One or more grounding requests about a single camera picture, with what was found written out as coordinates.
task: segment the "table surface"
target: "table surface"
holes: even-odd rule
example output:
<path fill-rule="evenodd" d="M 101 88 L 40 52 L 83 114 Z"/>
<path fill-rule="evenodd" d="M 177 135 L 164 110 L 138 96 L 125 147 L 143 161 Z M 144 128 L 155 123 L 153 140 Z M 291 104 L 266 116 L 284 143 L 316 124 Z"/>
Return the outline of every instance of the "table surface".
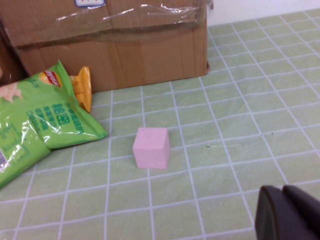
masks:
<path fill-rule="evenodd" d="M 320 198 L 320 9 L 208 29 L 208 75 L 93 96 L 103 140 L 0 191 L 0 240 L 253 240 L 262 185 Z M 139 127 L 169 129 L 138 169 Z"/>

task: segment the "cardboard box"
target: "cardboard box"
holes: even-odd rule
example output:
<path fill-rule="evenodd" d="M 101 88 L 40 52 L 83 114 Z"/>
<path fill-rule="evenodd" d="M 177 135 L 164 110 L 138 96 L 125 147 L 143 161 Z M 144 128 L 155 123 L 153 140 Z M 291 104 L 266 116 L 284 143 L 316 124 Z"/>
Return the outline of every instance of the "cardboard box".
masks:
<path fill-rule="evenodd" d="M 207 23 L 201 21 L 206 0 L 106 2 L 87 9 L 76 7 L 73 0 L 2 0 L 0 19 L 29 75 L 58 60 L 70 75 L 88 66 L 94 92 L 208 72 Z M 137 7 L 146 2 L 146 7 Z M 149 14 L 155 6 L 170 7 L 165 14 Z M 185 6 L 187 13 L 169 13 Z"/>
<path fill-rule="evenodd" d="M 2 69 L 2 77 L 0 77 L 0 85 L 9 84 L 22 80 L 26 77 L 26 73 L 20 63 L 20 60 L 7 46 L 4 36 L 0 31 L 0 68 Z"/>

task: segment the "pink foam block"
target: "pink foam block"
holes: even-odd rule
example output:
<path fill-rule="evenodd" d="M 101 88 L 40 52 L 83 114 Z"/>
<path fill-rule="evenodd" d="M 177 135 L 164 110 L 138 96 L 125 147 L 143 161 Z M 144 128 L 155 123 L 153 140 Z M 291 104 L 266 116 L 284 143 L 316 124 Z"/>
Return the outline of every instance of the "pink foam block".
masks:
<path fill-rule="evenodd" d="M 133 144 L 136 164 L 143 169 L 166 169 L 170 156 L 168 129 L 140 127 Z"/>

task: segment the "green snack bag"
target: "green snack bag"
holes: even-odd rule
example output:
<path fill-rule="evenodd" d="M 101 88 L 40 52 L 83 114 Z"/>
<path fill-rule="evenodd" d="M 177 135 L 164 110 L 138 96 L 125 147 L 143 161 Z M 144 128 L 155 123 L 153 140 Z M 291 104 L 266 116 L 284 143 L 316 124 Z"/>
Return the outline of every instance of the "green snack bag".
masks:
<path fill-rule="evenodd" d="M 107 135 L 75 98 L 63 65 L 0 87 L 0 188 L 51 152 Z"/>

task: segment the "clear plastic tape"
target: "clear plastic tape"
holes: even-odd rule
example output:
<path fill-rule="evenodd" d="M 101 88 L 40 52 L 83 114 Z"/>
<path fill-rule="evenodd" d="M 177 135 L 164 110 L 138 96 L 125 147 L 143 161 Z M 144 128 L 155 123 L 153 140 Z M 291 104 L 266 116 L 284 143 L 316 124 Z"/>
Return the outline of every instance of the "clear plastic tape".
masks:
<path fill-rule="evenodd" d="M 207 19 L 212 0 L 106 0 L 98 7 L 71 6 L 43 13 L 34 10 L 22 25 L 1 20 L 17 49 L 76 41 L 127 41 L 148 38 L 146 33 L 172 28 L 192 28 Z"/>

